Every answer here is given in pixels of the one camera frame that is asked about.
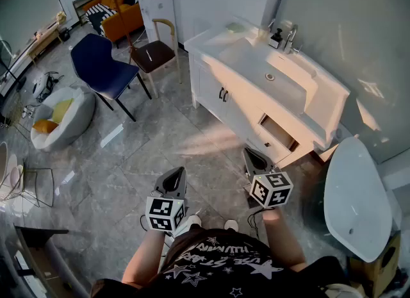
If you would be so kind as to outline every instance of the frosted glass panel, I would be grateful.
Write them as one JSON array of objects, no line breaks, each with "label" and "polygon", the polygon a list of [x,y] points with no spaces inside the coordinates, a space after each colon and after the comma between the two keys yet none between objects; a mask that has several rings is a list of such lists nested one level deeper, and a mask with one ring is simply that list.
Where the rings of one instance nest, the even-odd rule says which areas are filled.
[{"label": "frosted glass panel", "polygon": [[410,147],[410,0],[282,0],[277,26],[352,91],[341,122],[380,163]]},{"label": "frosted glass panel", "polygon": [[61,11],[58,0],[0,0],[0,36],[12,47],[23,51],[34,32],[55,19]]}]

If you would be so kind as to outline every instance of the green pillow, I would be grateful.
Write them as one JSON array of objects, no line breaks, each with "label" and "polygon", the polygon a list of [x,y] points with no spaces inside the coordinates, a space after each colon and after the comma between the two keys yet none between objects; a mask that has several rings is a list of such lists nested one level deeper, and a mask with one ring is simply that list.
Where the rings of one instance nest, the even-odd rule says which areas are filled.
[{"label": "green pillow", "polygon": [[69,99],[56,104],[53,111],[53,122],[59,124],[63,120],[65,113],[70,108],[73,101],[74,99]]}]

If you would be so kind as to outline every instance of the chrome faucet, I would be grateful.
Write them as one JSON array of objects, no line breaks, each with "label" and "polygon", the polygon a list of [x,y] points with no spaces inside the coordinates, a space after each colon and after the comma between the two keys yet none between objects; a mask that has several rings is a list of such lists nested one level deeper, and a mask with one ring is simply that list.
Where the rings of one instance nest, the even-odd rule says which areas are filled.
[{"label": "chrome faucet", "polygon": [[290,51],[298,53],[300,51],[300,48],[302,47],[302,46],[300,46],[300,48],[298,48],[298,49],[292,47],[293,39],[295,38],[297,30],[298,30],[298,26],[297,26],[297,24],[294,24],[292,29],[289,31],[288,38],[286,39],[286,44],[285,44],[284,49],[283,49],[285,54],[289,54]]}]

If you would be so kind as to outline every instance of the bathroom vanity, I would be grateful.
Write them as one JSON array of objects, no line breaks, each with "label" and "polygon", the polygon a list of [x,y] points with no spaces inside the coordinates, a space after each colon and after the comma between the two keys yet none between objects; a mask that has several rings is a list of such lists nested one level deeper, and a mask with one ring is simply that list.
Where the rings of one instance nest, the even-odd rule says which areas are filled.
[{"label": "bathroom vanity", "polygon": [[193,106],[202,104],[279,167],[326,150],[349,90],[303,53],[284,54],[258,38],[257,27],[234,21],[241,32],[215,26],[184,44]]}]

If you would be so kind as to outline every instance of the blue chair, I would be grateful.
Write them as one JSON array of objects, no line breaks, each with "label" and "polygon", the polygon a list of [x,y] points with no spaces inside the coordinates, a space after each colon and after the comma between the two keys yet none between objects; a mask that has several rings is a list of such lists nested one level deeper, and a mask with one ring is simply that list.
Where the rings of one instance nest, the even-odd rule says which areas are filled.
[{"label": "blue chair", "polygon": [[128,87],[135,76],[138,77],[145,93],[152,99],[147,90],[140,70],[134,65],[115,61],[111,56],[112,43],[104,37],[88,34],[71,50],[71,60],[77,76],[82,79],[100,99],[114,110],[105,98],[116,100],[125,113],[135,121],[126,107],[120,102],[121,93]]}]

